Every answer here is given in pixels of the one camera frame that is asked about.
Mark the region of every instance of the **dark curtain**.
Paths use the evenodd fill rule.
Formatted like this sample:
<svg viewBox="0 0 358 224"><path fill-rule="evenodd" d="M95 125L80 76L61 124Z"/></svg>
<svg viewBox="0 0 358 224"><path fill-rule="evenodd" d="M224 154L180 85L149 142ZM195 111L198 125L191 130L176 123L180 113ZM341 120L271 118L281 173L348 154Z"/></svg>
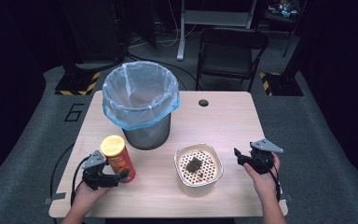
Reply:
<svg viewBox="0 0 358 224"><path fill-rule="evenodd" d="M76 60L58 2L0 0L0 165L43 95L43 73L61 65L51 29L62 31L59 38Z"/></svg>
<svg viewBox="0 0 358 224"><path fill-rule="evenodd" d="M301 71L332 133L358 169L358 4L312 2L317 16L307 21L313 37L301 54Z"/></svg>

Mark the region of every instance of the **hazard stripe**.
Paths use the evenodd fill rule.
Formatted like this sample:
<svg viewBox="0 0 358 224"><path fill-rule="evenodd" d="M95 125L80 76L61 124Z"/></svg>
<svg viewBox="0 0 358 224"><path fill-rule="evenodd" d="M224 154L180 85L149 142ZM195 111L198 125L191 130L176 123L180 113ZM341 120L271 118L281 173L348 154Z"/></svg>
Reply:
<svg viewBox="0 0 358 224"><path fill-rule="evenodd" d="M267 95L272 95L271 89L269 88L269 83L267 82L266 73L260 73L261 81L263 83L264 90Z"/></svg>
<svg viewBox="0 0 358 224"><path fill-rule="evenodd" d="M90 95L92 90L94 90L95 85L97 84L98 77L100 77L101 73L96 73L94 77L92 77L92 81L89 84L89 87L86 91L55 91L56 94L59 95Z"/></svg>

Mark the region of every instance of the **human hand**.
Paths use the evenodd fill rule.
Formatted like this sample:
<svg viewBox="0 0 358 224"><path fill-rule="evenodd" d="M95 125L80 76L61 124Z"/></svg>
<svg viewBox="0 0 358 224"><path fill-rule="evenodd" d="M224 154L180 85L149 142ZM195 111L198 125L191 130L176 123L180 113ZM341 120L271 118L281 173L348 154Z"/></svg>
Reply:
<svg viewBox="0 0 358 224"><path fill-rule="evenodd" d="M76 196L72 204L71 210L69 210L66 217L63 219L63 223L81 223L81 220L91 210L92 206L97 201L109 192L111 188L102 188L93 190L82 182L76 190Z"/></svg>
<svg viewBox="0 0 358 224"><path fill-rule="evenodd" d="M277 171L279 171L281 162L278 156L274 152L272 152L272 156L274 157L274 165L276 167L276 170L275 168L272 167L271 172L275 176L277 176ZM260 175L248 163L245 163L243 167L245 168L249 176L254 180L255 191L257 192L257 195L260 198L260 200L276 198L275 181L270 173Z"/></svg>

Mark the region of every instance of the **table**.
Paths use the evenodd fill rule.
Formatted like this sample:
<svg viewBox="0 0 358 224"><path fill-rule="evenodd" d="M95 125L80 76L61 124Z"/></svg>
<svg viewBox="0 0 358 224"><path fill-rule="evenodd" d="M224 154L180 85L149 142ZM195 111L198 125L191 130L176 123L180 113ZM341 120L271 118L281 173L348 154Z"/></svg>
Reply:
<svg viewBox="0 0 358 224"><path fill-rule="evenodd" d="M182 61L185 55L185 24L240 26L251 28L257 0L252 0L250 12L224 12L186 10L185 0L182 0L180 20L180 42L176 59Z"/></svg>
<svg viewBox="0 0 358 224"><path fill-rule="evenodd" d="M264 138L255 105L245 91L181 91L181 104L172 112L171 133L167 142L153 150L127 145L137 172L128 184L119 184L88 213L88 217L260 217L261 203L252 179L237 164L233 148L248 155L249 142ZM75 146L62 175L55 200L49 209L52 217L65 217L70 209L71 183L77 165L111 134L124 137L122 130L103 113L103 95L95 92ZM200 106L199 101L208 101ZM176 182L173 156L177 149L194 143L208 143L219 155L224 173L211 193L201 198L186 196ZM112 174L106 166L103 170ZM280 201L283 213L286 202Z"/></svg>

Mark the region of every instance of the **blue trash bag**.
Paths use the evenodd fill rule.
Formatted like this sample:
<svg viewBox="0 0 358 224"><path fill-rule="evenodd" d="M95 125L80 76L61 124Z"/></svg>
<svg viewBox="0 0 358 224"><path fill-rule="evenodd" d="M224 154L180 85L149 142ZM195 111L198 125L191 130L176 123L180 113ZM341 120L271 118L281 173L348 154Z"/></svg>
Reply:
<svg viewBox="0 0 358 224"><path fill-rule="evenodd" d="M151 127L179 107L179 84L151 62L123 63L103 84L103 112L127 131Z"/></svg>

